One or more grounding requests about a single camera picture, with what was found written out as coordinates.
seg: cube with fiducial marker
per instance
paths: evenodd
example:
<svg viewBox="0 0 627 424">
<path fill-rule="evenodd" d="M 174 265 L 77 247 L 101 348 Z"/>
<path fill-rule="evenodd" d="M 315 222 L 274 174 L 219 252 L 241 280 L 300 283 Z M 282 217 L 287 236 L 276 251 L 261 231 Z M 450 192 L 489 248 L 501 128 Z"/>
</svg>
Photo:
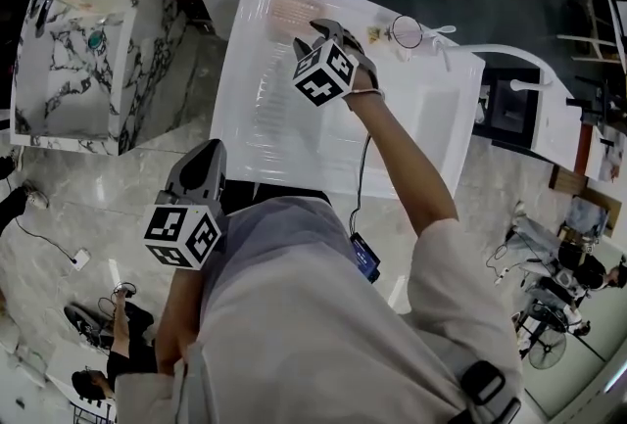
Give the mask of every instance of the cube with fiducial marker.
<svg viewBox="0 0 627 424">
<path fill-rule="evenodd" d="M 163 265 L 199 270 L 221 232 L 204 205 L 152 205 L 144 213 L 143 243 Z"/>
<path fill-rule="evenodd" d="M 351 92 L 359 65 L 329 39 L 298 61 L 292 84 L 316 107 L 322 107 Z"/>
</svg>

